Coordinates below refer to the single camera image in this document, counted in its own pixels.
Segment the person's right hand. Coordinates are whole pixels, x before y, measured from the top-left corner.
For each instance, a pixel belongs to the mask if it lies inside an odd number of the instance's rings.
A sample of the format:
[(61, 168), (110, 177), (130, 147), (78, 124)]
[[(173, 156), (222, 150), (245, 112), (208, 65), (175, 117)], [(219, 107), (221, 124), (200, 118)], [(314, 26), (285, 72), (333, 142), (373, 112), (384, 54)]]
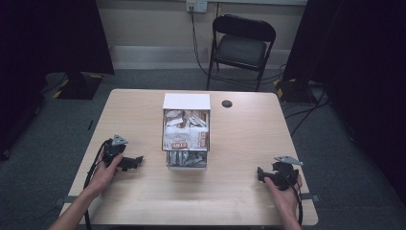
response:
[(269, 177), (265, 177), (264, 181), (273, 196), (273, 202), (280, 214), (281, 219), (296, 220), (298, 208), (298, 200), (296, 195), (303, 186), (302, 178), (298, 176), (294, 188), (285, 191), (280, 191)]

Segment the white box of snack packets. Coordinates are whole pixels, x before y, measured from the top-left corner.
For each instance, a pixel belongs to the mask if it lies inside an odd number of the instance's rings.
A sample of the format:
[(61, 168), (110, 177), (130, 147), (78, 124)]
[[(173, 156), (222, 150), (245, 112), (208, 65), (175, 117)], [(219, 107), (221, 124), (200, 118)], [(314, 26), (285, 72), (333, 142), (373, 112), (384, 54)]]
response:
[(163, 103), (162, 150), (210, 149), (211, 96), (166, 93)]

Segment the black curtain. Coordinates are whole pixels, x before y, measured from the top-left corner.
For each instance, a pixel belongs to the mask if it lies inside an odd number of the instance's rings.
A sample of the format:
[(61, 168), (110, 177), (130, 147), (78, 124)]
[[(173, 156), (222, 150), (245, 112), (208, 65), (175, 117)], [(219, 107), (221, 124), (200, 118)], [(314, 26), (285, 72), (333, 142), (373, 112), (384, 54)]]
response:
[(406, 0), (307, 0), (283, 77), (327, 85), (406, 205)]
[(66, 72), (114, 73), (97, 0), (0, 0), (0, 161)]

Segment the black folding chair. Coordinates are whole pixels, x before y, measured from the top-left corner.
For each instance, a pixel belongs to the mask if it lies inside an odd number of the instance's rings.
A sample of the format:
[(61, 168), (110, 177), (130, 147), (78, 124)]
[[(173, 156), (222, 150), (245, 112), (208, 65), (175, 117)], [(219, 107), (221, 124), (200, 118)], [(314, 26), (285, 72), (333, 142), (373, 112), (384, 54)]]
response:
[(219, 63), (258, 73), (256, 91), (276, 40), (269, 23), (232, 14), (218, 16), (212, 25), (213, 39), (206, 89), (210, 88), (214, 64)]

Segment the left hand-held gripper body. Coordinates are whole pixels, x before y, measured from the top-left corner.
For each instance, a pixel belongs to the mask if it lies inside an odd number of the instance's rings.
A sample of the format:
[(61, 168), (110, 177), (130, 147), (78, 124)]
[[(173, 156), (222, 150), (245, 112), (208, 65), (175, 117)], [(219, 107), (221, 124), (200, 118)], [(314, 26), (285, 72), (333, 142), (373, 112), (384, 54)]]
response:
[(127, 143), (128, 141), (119, 134), (115, 134), (112, 138), (106, 141), (102, 156), (102, 161), (106, 166), (109, 166), (117, 155), (124, 152)]

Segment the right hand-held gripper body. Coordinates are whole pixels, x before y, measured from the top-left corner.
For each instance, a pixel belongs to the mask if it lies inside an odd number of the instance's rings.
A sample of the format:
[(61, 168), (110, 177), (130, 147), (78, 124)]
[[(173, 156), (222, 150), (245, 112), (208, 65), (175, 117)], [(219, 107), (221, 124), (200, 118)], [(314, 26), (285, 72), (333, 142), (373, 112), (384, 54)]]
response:
[(279, 190), (285, 191), (297, 182), (299, 171), (293, 166), (302, 166), (304, 163), (291, 156), (277, 156), (275, 160), (272, 165), (275, 173), (271, 176), (271, 180)]

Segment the black stand base striped tape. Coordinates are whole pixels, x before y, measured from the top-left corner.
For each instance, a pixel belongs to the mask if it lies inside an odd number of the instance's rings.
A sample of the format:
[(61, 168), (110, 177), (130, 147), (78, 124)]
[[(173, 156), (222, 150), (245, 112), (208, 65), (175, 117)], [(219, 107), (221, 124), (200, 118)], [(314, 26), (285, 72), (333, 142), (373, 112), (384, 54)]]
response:
[(293, 80), (274, 80), (276, 94), (281, 102), (294, 104), (315, 104), (319, 102), (308, 84)]
[(66, 72), (66, 79), (54, 94), (61, 100), (92, 100), (103, 80), (98, 74)]

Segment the person's left hand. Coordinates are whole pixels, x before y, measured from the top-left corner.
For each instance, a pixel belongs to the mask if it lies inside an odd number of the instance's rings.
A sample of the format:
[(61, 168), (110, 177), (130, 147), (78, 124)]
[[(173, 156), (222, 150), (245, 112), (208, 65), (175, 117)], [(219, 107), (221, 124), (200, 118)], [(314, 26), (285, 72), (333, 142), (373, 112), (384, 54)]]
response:
[(119, 154), (113, 158), (109, 166), (106, 166), (104, 163), (100, 163), (95, 169), (95, 172), (85, 191), (93, 197), (98, 196), (102, 191), (104, 191), (112, 181), (118, 165), (122, 160), (123, 156)]

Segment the white wall socket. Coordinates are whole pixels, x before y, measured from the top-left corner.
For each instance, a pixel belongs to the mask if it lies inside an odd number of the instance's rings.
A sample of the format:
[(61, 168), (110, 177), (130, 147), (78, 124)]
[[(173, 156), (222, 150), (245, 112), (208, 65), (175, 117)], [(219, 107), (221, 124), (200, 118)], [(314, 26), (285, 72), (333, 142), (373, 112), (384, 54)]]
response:
[(187, 12), (206, 13), (207, 9), (208, 9), (207, 0), (187, 0), (186, 1), (186, 11)]

